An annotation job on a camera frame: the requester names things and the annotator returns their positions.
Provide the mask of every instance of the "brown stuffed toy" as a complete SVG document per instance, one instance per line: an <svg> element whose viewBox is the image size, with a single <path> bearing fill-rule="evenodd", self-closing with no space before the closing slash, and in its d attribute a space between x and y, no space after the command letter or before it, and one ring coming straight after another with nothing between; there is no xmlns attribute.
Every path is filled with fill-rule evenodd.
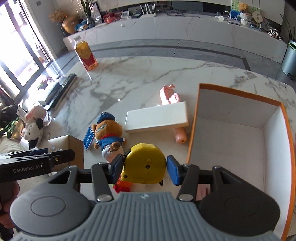
<svg viewBox="0 0 296 241"><path fill-rule="evenodd" d="M94 148L101 147L102 156L106 161L111 162L118 154L123 155L122 145L126 144L126 140L121 137L122 126L116 122L112 114L103 112L97 124L92 125L92 130L96 138Z"/></svg>
<svg viewBox="0 0 296 241"><path fill-rule="evenodd" d="M246 3L239 3L239 11L240 12L248 12L249 11L249 5Z"/></svg>

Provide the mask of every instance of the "bottle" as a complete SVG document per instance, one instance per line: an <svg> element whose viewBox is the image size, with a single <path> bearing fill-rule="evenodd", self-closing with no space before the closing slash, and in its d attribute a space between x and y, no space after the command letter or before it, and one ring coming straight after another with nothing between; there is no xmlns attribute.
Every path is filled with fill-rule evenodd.
<svg viewBox="0 0 296 241"><path fill-rule="evenodd" d="M75 40L75 52L78 55L80 62L84 65L87 71L90 71L97 67L98 62L94 57L89 45L86 41L82 41L80 36L74 38Z"/></svg>

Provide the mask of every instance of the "yellow tape measure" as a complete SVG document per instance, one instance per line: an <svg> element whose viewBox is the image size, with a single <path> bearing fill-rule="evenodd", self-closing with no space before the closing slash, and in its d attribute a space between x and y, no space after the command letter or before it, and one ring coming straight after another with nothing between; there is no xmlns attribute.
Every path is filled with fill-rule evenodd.
<svg viewBox="0 0 296 241"><path fill-rule="evenodd" d="M131 183L159 183L166 169L164 154L151 144L140 143L125 158L121 180Z"/></svg>

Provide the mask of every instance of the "human hand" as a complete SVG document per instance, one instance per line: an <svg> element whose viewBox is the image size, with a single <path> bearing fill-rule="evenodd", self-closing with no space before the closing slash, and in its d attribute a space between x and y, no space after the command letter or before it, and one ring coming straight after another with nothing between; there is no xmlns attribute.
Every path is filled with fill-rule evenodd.
<svg viewBox="0 0 296 241"><path fill-rule="evenodd" d="M2 209L4 209L4 212L6 212L6 214L3 214L0 216L0 223L3 224L6 229L12 229L15 227L13 222L11 221L11 218L9 215L9 209L12 202L17 198L17 195L19 194L19 192L20 192L20 186L17 182L15 182L15 185L12 190L11 199L2 206Z"/></svg>

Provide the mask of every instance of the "trash can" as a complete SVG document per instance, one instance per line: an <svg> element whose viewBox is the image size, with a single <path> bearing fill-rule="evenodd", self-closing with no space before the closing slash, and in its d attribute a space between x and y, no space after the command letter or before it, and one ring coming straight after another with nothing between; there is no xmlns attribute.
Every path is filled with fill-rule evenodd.
<svg viewBox="0 0 296 241"><path fill-rule="evenodd" d="M296 77L296 43L292 40L288 44L281 69L286 75Z"/></svg>

